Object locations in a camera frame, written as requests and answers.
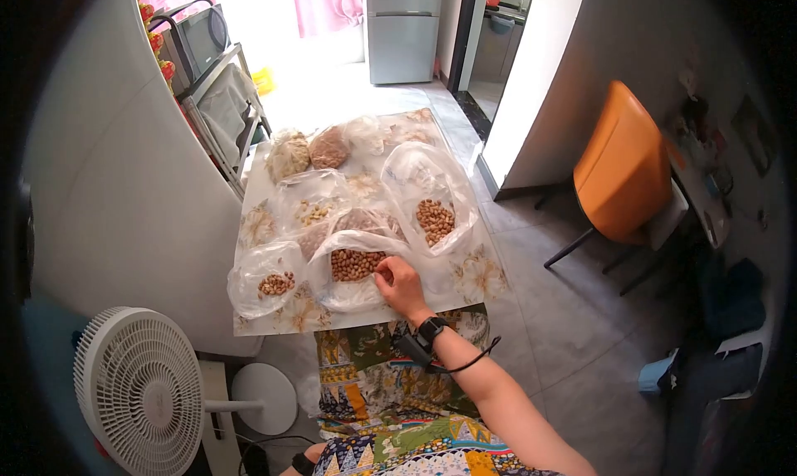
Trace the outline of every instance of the yellow container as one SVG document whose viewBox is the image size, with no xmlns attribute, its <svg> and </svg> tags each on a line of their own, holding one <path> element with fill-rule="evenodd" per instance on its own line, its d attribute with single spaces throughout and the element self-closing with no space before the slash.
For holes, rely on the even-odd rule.
<svg viewBox="0 0 797 476">
<path fill-rule="evenodd" d="M 274 73 L 272 72 L 271 68 L 267 66 L 259 72 L 252 73 L 252 79 L 254 80 L 255 85 L 257 85 L 258 95 L 264 96 L 265 94 L 276 89 L 276 85 L 274 84 Z"/>
</svg>

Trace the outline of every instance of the black wristband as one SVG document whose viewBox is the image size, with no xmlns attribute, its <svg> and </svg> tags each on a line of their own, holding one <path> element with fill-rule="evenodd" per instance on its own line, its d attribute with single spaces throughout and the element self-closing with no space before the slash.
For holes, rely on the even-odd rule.
<svg viewBox="0 0 797 476">
<path fill-rule="evenodd" d="M 294 455 L 293 461 L 291 461 L 291 466 L 293 466 L 296 472 L 302 476 L 313 476 L 313 469 L 315 469 L 315 464 L 313 464 L 313 461 L 308 459 L 307 455 L 303 453 Z"/>
</svg>

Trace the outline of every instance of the black smartwatch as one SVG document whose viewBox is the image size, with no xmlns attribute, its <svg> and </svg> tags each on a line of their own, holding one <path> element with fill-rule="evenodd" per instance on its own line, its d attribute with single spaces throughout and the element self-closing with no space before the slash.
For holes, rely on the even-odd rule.
<svg viewBox="0 0 797 476">
<path fill-rule="evenodd" d="M 434 338 L 437 337 L 447 325 L 448 322 L 442 317 L 429 317 L 418 327 L 418 334 L 428 343 L 431 349 Z"/>
<path fill-rule="evenodd" d="M 313 469 L 315 469 L 313 461 L 308 459 L 304 453 L 294 455 L 291 466 L 302 476 L 313 476 Z"/>
</svg>

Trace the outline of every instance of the fan base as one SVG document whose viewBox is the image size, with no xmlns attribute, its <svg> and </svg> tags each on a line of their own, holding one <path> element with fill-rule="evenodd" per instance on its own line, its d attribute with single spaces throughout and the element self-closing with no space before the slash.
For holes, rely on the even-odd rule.
<svg viewBox="0 0 797 476">
<path fill-rule="evenodd" d="M 262 409 L 238 411 L 246 425 L 258 433 L 279 435 L 296 420 L 296 390 L 285 374 L 272 365 L 245 365 L 233 379 L 232 397 L 263 403 Z"/>
</svg>

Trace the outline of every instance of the fan stand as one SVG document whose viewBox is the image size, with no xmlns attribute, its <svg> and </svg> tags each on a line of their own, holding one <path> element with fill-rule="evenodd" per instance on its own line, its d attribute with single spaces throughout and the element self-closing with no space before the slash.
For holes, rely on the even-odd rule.
<svg viewBox="0 0 797 476">
<path fill-rule="evenodd" d="M 247 426 L 264 435 L 284 433 L 296 420 L 296 390 L 272 365 L 245 365 L 233 379 L 232 397 L 205 400 L 205 412 L 237 412 Z"/>
</svg>

